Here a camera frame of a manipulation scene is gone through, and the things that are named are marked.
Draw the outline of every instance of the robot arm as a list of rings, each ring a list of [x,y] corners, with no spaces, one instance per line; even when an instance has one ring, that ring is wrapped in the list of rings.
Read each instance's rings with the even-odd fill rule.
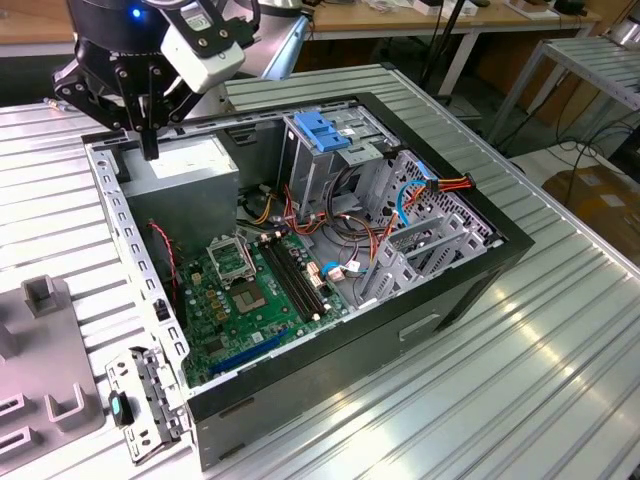
[[[56,94],[111,130],[135,132],[147,160],[158,158],[158,130],[238,71],[261,21],[258,0],[250,21],[223,18],[212,0],[67,4],[75,59],[54,74]]]

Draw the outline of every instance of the side panel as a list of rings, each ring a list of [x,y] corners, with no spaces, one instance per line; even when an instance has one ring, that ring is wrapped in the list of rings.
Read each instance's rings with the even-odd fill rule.
[[[507,269],[478,274],[199,422],[202,469],[290,422],[450,325]],[[340,334],[341,325],[324,335]]]

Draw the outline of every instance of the motherboard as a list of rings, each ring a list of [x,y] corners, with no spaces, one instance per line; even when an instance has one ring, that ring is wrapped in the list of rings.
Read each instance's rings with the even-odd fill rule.
[[[184,364],[190,387],[348,313],[346,302],[320,279],[295,234],[247,242],[235,251],[229,247],[241,239],[223,242],[179,269],[186,304],[184,333],[191,349]],[[212,256],[212,250],[219,255]],[[226,275],[241,271],[245,260],[247,276],[229,283]],[[304,284],[292,283],[294,279]]]

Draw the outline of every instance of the metal workbench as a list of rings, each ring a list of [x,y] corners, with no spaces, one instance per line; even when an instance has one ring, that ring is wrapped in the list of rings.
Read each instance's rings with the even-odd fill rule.
[[[556,68],[534,98],[529,112],[551,93],[566,71],[578,75],[605,94],[606,102],[594,118],[603,118],[613,102],[620,102],[631,110],[640,109],[640,51],[630,51],[602,37],[565,38],[541,41],[523,67],[507,98],[504,99],[487,140],[493,143],[502,130],[509,113],[529,84],[544,58],[557,63]],[[585,136],[596,131],[594,124]]]
[[[205,478],[625,478],[640,462],[638,269],[396,71],[229,85],[239,109],[356,91],[470,171],[536,245],[452,328]],[[66,277],[106,408],[104,364],[143,330],[78,138],[97,130],[41,105],[0,110],[0,289]],[[199,478],[196,457],[178,444],[134,467],[108,418],[7,479]]]

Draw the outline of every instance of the open computer tower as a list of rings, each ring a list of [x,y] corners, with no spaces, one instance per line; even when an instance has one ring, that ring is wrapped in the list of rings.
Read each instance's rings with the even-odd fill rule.
[[[135,462],[233,455],[454,323],[533,244],[370,94],[184,123],[150,162],[84,142],[148,334],[107,368]]]

